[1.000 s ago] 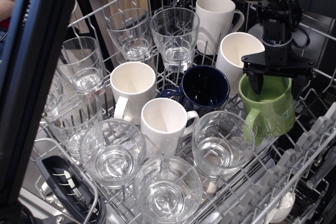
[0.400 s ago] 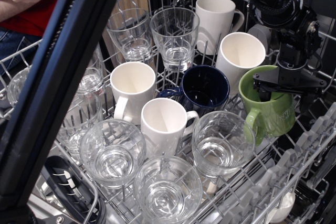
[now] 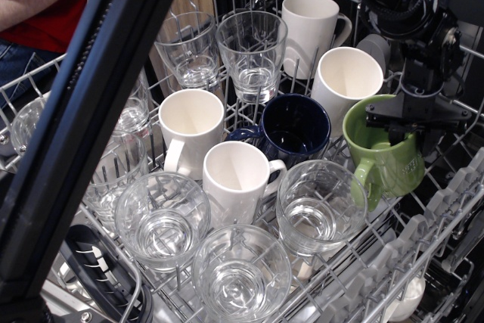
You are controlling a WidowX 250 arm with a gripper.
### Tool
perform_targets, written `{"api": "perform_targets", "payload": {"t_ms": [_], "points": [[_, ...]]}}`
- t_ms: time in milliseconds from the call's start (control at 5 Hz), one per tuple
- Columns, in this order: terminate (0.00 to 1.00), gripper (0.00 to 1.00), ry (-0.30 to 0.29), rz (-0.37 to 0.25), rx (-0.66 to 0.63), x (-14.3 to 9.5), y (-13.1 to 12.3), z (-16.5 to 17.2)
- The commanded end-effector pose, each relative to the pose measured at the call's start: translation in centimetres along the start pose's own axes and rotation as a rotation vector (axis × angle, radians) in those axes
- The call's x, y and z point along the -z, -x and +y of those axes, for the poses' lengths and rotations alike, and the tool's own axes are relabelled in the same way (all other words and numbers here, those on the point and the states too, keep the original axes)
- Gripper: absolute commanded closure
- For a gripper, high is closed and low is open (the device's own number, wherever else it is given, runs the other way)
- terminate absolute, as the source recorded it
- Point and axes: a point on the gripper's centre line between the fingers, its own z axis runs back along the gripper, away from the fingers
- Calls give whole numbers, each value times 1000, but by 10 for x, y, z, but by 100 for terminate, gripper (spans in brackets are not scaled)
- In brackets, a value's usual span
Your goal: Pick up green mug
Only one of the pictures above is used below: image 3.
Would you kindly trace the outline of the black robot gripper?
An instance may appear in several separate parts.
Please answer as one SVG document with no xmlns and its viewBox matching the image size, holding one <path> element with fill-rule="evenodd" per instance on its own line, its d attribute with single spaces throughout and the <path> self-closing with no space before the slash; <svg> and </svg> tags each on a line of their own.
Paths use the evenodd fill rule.
<svg viewBox="0 0 484 323">
<path fill-rule="evenodd" d="M 415 132 L 423 157 L 430 155 L 439 142 L 439 132 L 463 132 L 470 121 L 470 111 L 430 95 L 400 91 L 365 107 L 366 125 L 388 132 L 391 146 Z"/>
</svg>

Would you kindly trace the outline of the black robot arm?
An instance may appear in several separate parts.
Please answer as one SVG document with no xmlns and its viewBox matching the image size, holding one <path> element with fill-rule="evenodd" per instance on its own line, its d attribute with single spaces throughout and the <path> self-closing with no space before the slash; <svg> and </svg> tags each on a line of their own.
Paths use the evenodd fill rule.
<svg viewBox="0 0 484 323">
<path fill-rule="evenodd" d="M 447 132 L 462 133 L 470 113 L 453 105 L 464 93 L 457 74 L 464 60 L 456 16 L 438 0 L 361 0 L 362 20 L 400 44 L 404 58 L 399 91 L 365 108 L 366 123 L 385 129 L 391 144 L 417 133 L 423 155 Z"/>
</svg>

